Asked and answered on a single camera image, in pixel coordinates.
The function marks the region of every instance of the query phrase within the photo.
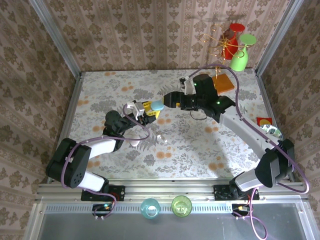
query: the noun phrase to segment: cup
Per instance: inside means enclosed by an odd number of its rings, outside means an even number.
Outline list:
[[[234,54],[230,62],[230,68],[236,72],[243,71],[247,66],[248,59],[247,46],[245,46]]]
[[[154,219],[160,212],[160,205],[154,198],[148,198],[142,202],[140,209],[146,219]]]
[[[176,216],[184,218],[191,213],[192,203],[188,197],[180,195],[173,199],[171,208]]]

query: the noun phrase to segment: small plastic piece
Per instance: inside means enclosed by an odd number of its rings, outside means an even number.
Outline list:
[[[156,137],[157,137],[158,139],[162,139],[165,143],[167,142],[167,139],[166,139],[163,135],[161,135],[161,134],[157,135]]]
[[[144,112],[145,112],[145,114],[146,115],[148,115],[149,117],[152,117],[152,116],[155,116],[155,119],[157,119],[158,117],[159,117],[159,114],[160,114],[160,112],[161,112],[161,110],[153,110],[152,108],[151,108],[151,104],[152,104],[153,102],[152,101],[145,101],[142,105],[143,105],[143,107],[144,107]]]
[[[184,95],[192,95],[192,94],[196,94],[196,89],[195,89],[195,84],[192,78],[185,76],[184,77],[185,81],[184,81]]]
[[[140,143],[140,141],[130,141],[130,145],[132,146],[132,147],[136,147],[136,146],[138,146],[138,144]]]
[[[127,102],[126,108],[131,109],[136,120],[138,120],[138,117],[142,116],[145,112],[145,108],[141,102]]]
[[[151,109],[153,111],[161,111],[164,108],[165,108],[165,105],[163,104],[162,100],[153,101],[151,103]]]
[[[249,212],[249,207],[247,207],[247,206],[240,206],[240,207],[238,207],[238,209],[239,209],[239,211],[244,211],[244,212]]]

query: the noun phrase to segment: patterned wallpaper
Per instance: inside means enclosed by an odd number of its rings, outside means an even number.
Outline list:
[[[22,239],[75,79],[27,0],[0,0],[0,239]]]
[[[212,23],[245,25],[256,36],[248,67],[261,58],[289,0],[45,0],[82,72],[190,69],[213,63]],[[219,38],[221,31],[216,31]]]
[[[320,227],[320,1],[303,2],[262,79],[276,122],[310,181]]]

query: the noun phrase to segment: floral tablecloth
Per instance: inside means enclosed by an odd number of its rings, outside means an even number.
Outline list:
[[[193,70],[150,70],[86,72],[77,103],[70,138],[76,141],[100,136],[105,115],[110,110],[122,112],[126,102],[160,100],[172,91],[180,91],[179,78]],[[234,86],[236,81],[226,73]],[[200,73],[215,75],[208,69]],[[239,103],[242,112],[256,122],[267,111],[252,69],[237,72],[240,81]],[[224,95],[235,100],[235,89]],[[201,112],[192,112],[203,118]],[[90,172],[113,179],[211,177],[230,178],[258,164],[249,146],[228,128],[212,118],[194,120],[179,108],[165,108],[149,128],[152,136],[137,147],[124,142],[121,149],[97,156],[88,163]],[[144,137],[138,126],[128,130]],[[167,142],[157,138],[162,134]]]

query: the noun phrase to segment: green cup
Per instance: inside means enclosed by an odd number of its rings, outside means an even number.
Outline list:
[[[241,50],[237,51],[232,57],[230,62],[230,68],[233,71],[241,72],[245,70],[249,59],[246,48],[247,47],[245,46]]]
[[[188,197],[180,195],[173,199],[171,208],[176,216],[184,218],[191,213],[192,203]]]
[[[256,37],[248,33],[242,34],[239,37],[239,39],[241,40],[241,42],[244,43],[244,48],[237,51],[232,57],[230,62],[230,68],[236,72],[241,72],[245,70],[247,66],[248,59],[249,59],[249,56],[247,53],[247,45],[253,45],[257,42]]]

